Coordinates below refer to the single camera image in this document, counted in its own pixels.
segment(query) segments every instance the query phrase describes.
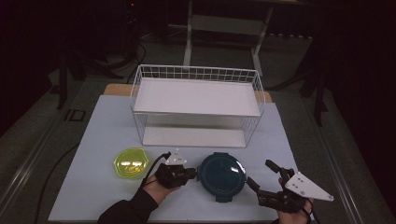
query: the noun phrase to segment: gray floor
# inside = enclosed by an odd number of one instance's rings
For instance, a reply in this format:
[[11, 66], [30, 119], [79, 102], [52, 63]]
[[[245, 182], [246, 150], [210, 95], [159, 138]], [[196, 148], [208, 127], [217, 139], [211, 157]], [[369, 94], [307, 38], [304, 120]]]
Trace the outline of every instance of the gray floor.
[[[149, 37], [141, 42], [146, 48], [144, 63], [182, 65], [185, 46], [179, 44], [180, 38], [174, 35], [175, 41], [171, 38], [165, 44], [148, 41]], [[291, 77], [309, 44], [309, 39], [266, 37], [260, 53], [264, 86], [269, 87]], [[249, 49], [208, 45], [193, 46], [191, 65], [253, 68]], [[133, 68], [134, 65], [118, 74], [127, 77]], [[57, 71], [50, 76], [56, 82]], [[56, 95], [45, 94], [0, 139], [0, 192], [14, 196], [2, 198], [0, 204], [8, 205], [8, 209], [1, 208], [4, 212], [1, 223], [34, 222], [40, 192], [51, 168], [80, 141], [106, 85], [125, 80], [112, 80], [94, 72], [84, 82], [69, 78], [69, 100], [63, 110], [56, 109]], [[323, 127], [319, 128], [312, 116], [314, 99], [300, 97], [298, 90], [301, 85], [302, 82], [296, 83], [282, 91], [273, 91], [271, 95], [299, 169], [335, 196], [332, 203], [315, 202], [321, 223], [396, 223], [332, 100], [332, 94], [325, 92], [324, 102], [329, 111], [322, 114]], [[87, 115], [83, 121], [70, 121], [65, 119], [68, 109], [86, 111]], [[50, 210], [74, 152], [64, 157], [50, 177], [40, 205], [38, 223], [49, 223]], [[27, 158], [35, 163], [26, 165]], [[32, 168], [33, 172], [21, 167]], [[13, 186], [24, 187], [8, 189], [15, 174], [25, 178]]]

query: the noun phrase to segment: green transparent bowl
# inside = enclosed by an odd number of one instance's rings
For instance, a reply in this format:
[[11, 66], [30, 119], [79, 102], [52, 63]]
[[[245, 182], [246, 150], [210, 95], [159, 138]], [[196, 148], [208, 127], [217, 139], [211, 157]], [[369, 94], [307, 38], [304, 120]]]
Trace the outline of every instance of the green transparent bowl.
[[114, 160], [117, 174], [120, 177], [136, 177], [142, 174], [149, 164], [142, 147], [130, 147], [123, 150]]

